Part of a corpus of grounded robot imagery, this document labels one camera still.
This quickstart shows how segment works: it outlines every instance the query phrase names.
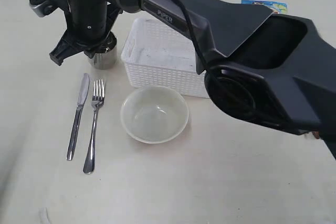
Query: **table surface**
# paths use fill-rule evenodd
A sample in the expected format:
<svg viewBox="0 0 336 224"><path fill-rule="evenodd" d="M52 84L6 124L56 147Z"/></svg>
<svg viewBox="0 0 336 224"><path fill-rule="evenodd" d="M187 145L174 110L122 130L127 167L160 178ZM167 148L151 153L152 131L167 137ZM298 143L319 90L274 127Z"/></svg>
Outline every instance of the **table surface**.
<svg viewBox="0 0 336 224"><path fill-rule="evenodd" d="M313 19L336 46L336 0L269 1ZM98 71L80 54L58 67L48 53L65 29L61 11L38 18L28 0L0 0L0 9L1 223L39 223L44 207L52 224L336 221L336 162L322 141L238 121L209 99L185 97L191 117L184 132L164 144L139 143L119 120L134 90L121 63ZM123 14L113 27L119 53L139 16L149 17ZM84 72L107 80L92 175L82 172L90 102L75 158L65 158Z"/></svg>

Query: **fork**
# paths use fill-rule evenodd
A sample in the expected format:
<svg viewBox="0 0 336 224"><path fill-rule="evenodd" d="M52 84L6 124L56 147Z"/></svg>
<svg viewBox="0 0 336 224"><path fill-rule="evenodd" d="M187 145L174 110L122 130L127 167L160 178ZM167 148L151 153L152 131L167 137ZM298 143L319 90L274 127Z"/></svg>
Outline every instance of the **fork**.
<svg viewBox="0 0 336 224"><path fill-rule="evenodd" d="M98 111L104 105L105 99L105 88L102 79L98 79L93 83L93 96L91 106L93 107L93 122L91 130L91 138L89 143L88 152L86 154L86 159L84 163L83 172L90 174L95 169L95 142L96 142L96 129L97 129L97 119Z"/></svg>

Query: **white plastic basket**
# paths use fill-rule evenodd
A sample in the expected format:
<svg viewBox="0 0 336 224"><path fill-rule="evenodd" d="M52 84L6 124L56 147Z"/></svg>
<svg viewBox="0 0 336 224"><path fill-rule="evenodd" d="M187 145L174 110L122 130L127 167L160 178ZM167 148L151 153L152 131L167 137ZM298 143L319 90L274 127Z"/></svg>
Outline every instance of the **white plastic basket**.
<svg viewBox="0 0 336 224"><path fill-rule="evenodd" d="M121 59L135 88L160 85L183 95L209 98L205 73L196 73L192 42L158 20L134 21Z"/></svg>

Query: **knife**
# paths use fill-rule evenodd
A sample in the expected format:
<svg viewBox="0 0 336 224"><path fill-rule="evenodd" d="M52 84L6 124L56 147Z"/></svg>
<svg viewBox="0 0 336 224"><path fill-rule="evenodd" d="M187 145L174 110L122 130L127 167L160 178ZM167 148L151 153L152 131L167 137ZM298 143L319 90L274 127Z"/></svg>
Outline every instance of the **knife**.
<svg viewBox="0 0 336 224"><path fill-rule="evenodd" d="M74 125L72 126L71 137L70 137L70 142L69 142L69 147L68 147L67 160L69 161L73 159L73 156L75 154L80 117L82 115L86 97L88 96L89 85L90 85L90 77L87 73L85 73L82 79L82 83L80 85L75 120L73 121Z"/></svg>

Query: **metal cup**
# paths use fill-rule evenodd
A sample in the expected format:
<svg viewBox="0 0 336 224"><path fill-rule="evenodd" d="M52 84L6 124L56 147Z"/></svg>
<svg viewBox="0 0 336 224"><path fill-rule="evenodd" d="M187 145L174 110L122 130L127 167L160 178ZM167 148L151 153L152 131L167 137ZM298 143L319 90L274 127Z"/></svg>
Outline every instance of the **metal cup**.
<svg viewBox="0 0 336 224"><path fill-rule="evenodd" d="M117 38L110 32L104 44L100 46L91 59L89 58L89 62L96 69L110 69L117 61L117 56Z"/></svg>

